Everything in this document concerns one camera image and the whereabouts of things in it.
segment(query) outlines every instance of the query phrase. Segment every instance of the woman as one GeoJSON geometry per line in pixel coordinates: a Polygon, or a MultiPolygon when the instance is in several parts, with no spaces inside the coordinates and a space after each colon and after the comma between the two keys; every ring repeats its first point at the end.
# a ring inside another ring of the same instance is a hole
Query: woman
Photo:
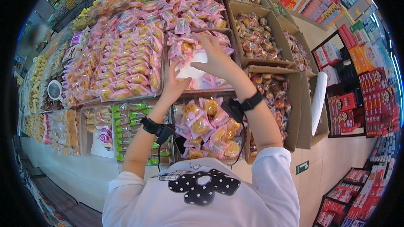
{"type": "MultiPolygon", "coordinates": [[[[193,34],[208,55],[192,67],[231,83],[240,103],[257,92],[248,76],[222,51],[217,38],[193,34]]],[[[173,63],[164,91],[148,118],[163,116],[189,85],[175,79],[173,63]]],[[[109,183],[103,226],[287,226],[299,225],[299,200],[289,171],[290,152],[269,108],[261,101],[246,112],[257,157],[252,184],[242,181],[214,158],[173,164],[157,177],[143,180],[154,136],[139,130],[126,152],[122,173],[109,183]]]]}

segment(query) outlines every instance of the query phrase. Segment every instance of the woman's left hand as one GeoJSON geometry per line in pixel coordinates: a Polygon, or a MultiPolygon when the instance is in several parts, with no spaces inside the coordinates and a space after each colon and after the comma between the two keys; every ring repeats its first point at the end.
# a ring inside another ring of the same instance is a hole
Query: woman's left hand
{"type": "Polygon", "coordinates": [[[163,93],[159,99],[167,107],[170,107],[181,96],[184,90],[191,83],[192,78],[188,77],[184,82],[178,84],[178,80],[175,78],[179,74],[180,70],[175,71],[175,67],[180,63],[180,60],[175,61],[171,66],[166,68],[165,72],[165,85],[163,93]]]}

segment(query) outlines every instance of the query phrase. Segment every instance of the white shirt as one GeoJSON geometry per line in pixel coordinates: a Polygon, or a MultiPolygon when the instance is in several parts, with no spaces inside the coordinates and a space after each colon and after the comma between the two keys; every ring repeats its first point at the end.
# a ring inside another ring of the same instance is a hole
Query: white shirt
{"type": "Polygon", "coordinates": [[[252,184],[214,158],[173,164],[147,183],[122,172],[109,183],[103,226],[299,226],[290,152],[260,151],[252,184]]]}

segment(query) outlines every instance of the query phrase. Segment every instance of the white box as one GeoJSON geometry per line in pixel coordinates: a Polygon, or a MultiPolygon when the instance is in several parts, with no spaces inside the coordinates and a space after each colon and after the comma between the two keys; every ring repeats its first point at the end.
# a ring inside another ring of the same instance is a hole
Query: white box
{"type": "Polygon", "coordinates": [[[327,74],[327,87],[340,83],[336,68],[331,65],[325,66],[323,72],[327,74]]]}

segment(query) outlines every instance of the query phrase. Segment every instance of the black wrist strap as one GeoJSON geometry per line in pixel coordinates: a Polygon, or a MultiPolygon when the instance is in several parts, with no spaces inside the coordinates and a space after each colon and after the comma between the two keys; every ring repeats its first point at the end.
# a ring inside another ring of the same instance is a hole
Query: black wrist strap
{"type": "Polygon", "coordinates": [[[244,100],[244,102],[241,104],[241,108],[243,108],[243,111],[245,112],[248,110],[252,110],[255,108],[255,106],[257,106],[257,104],[261,102],[261,100],[262,100],[262,94],[259,91],[257,91],[252,98],[244,100]]]}

